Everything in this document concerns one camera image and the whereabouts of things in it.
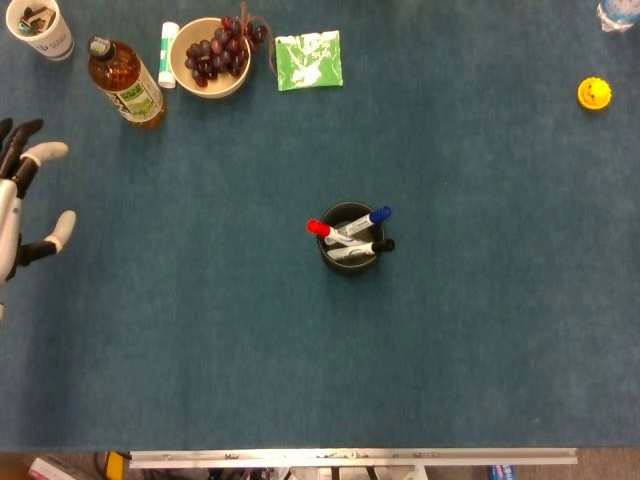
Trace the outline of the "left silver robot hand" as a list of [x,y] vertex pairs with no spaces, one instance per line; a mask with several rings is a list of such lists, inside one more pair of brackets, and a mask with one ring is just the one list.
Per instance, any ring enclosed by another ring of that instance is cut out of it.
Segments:
[[33,119],[18,126],[11,118],[1,120],[1,283],[11,280],[19,267],[59,254],[75,228],[77,215],[63,212],[44,239],[25,244],[21,236],[22,204],[43,164],[69,152],[63,142],[44,142],[31,148],[26,144],[44,125]]

